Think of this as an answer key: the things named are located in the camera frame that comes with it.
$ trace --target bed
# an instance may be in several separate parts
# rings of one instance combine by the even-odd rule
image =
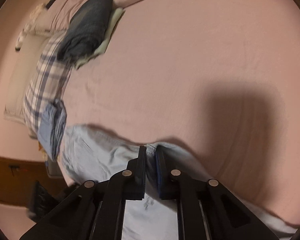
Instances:
[[[85,0],[65,1],[40,15],[37,30],[67,28]],[[300,225],[295,2],[114,1],[125,13],[106,53],[65,87],[66,125],[180,145],[238,196]]]

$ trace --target light blue fabric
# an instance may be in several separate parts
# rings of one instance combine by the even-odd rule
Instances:
[[[99,182],[110,179],[113,174],[125,170],[128,161],[137,158],[139,151],[138,146],[129,145],[86,125],[68,127],[64,142],[62,164],[69,176],[78,183],[89,179]],[[202,181],[212,178],[203,166],[181,147],[165,142],[147,144],[146,194],[142,201],[126,203],[122,232],[124,240],[178,239],[176,203],[159,200],[155,189],[155,150],[158,145],[165,147],[167,154],[192,178]],[[250,203],[242,202],[279,237],[287,236],[289,239],[295,233],[296,230],[282,220]]]
[[[66,126],[66,109],[60,99],[47,104],[41,116],[38,140],[51,160],[56,161]]]

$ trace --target silver rivet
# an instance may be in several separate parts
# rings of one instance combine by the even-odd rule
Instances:
[[[92,180],[87,180],[85,183],[84,183],[84,186],[85,187],[93,187],[94,186],[94,181]]]
[[[219,182],[216,179],[210,179],[209,180],[209,185],[213,186],[213,187],[216,187],[216,186],[219,185]]]
[[[171,174],[172,174],[173,176],[179,176],[179,175],[181,174],[181,171],[179,171],[179,170],[172,170],[172,171],[171,171]]]
[[[122,172],[122,175],[125,176],[125,177],[129,177],[132,175],[132,171],[129,171],[129,170],[125,170]]]

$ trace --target light green cloth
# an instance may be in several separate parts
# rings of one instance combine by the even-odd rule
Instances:
[[[90,59],[92,59],[100,54],[104,54],[106,52],[109,42],[110,42],[110,38],[111,38],[111,34],[113,32],[113,29],[114,29],[115,25],[117,24],[117,22],[119,21],[122,14],[123,14],[122,8],[117,8],[112,11],[112,13],[110,15],[108,28],[105,33],[105,39],[100,44],[100,46],[94,51],[93,54],[78,59],[78,61],[73,66],[73,68],[75,70],[78,70],[82,65],[86,64]]]

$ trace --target plaid fabric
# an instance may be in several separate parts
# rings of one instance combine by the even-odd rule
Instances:
[[[25,123],[31,137],[36,137],[47,103],[55,98],[62,99],[70,77],[71,68],[57,60],[59,45],[65,34],[66,32],[56,33],[50,38],[25,95]]]

